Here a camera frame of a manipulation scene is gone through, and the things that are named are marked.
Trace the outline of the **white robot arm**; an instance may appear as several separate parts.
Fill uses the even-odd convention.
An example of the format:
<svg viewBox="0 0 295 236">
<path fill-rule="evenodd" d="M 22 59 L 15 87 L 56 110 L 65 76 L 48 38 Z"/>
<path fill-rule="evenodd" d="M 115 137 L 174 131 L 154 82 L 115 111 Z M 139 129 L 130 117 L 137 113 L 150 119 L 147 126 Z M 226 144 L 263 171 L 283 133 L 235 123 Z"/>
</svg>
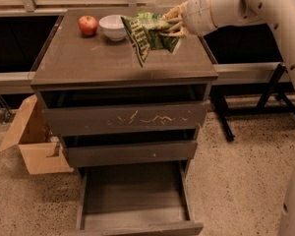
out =
<svg viewBox="0 0 295 236">
<path fill-rule="evenodd" d="M 165 36 L 204 36 L 226 26 L 266 24 L 295 89 L 295 0 L 187 0 L 162 17 Z M 278 236 L 295 236 L 295 168 L 285 195 Z"/>
</svg>

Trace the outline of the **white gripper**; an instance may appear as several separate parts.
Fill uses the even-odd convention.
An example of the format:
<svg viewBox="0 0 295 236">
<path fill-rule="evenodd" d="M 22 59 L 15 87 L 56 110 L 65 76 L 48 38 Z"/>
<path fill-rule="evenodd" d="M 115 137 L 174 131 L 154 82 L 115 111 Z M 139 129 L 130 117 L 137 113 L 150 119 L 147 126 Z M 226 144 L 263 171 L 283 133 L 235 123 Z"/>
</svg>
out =
<svg viewBox="0 0 295 236">
<path fill-rule="evenodd" d="M 188 0 L 186 3 L 176 5 L 165 13 L 161 19 L 164 21 L 181 20 L 170 29 L 160 32 L 168 37 L 186 37 L 191 34 L 206 35 L 217 30 L 211 12 L 211 0 Z"/>
</svg>

